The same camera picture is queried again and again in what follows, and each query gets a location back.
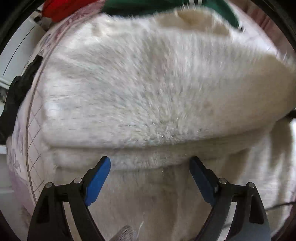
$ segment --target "white laundry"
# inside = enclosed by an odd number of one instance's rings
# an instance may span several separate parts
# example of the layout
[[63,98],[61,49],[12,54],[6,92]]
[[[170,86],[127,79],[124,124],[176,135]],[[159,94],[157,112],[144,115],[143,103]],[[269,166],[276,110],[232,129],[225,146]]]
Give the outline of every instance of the white laundry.
[[[253,181],[266,207],[290,201],[294,146],[272,146],[289,138],[289,123],[270,131],[296,104],[294,65],[244,41],[196,9],[95,16],[56,47],[41,76],[45,176],[68,183],[110,157],[90,206],[105,239],[143,221],[140,241],[196,236],[210,207],[190,176],[191,156],[230,182]],[[269,214],[273,232],[288,214]]]

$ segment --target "white fluffy towel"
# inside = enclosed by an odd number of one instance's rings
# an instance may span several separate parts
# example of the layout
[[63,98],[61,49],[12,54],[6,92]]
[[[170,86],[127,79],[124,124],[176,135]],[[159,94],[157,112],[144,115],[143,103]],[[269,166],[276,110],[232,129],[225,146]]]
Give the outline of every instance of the white fluffy towel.
[[256,139],[296,105],[294,67],[245,45],[210,11],[100,15],[62,41],[42,76],[51,146],[194,146],[245,132]]

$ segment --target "black cable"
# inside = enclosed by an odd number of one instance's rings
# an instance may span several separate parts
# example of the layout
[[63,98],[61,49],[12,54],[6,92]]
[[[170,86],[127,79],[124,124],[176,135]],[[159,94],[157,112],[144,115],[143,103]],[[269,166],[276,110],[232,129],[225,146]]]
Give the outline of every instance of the black cable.
[[296,201],[280,203],[280,204],[277,204],[277,205],[274,205],[272,207],[269,207],[269,208],[265,209],[265,211],[270,211],[270,210],[274,210],[274,209],[277,209],[277,208],[282,207],[282,206],[288,206],[288,205],[294,205],[294,204],[296,204]]

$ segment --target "blue gripper pad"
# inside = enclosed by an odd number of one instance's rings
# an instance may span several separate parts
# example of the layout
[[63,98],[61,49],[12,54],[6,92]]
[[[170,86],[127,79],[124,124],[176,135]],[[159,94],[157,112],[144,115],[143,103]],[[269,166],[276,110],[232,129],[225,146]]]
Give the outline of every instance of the blue gripper pad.
[[100,162],[101,161],[103,163],[101,164],[92,181],[86,188],[84,203],[87,207],[90,206],[97,199],[111,169],[111,161],[108,157],[106,157],[104,160],[100,160]]
[[217,201],[218,178],[212,170],[206,169],[197,156],[190,159],[189,170],[203,199],[213,207]]

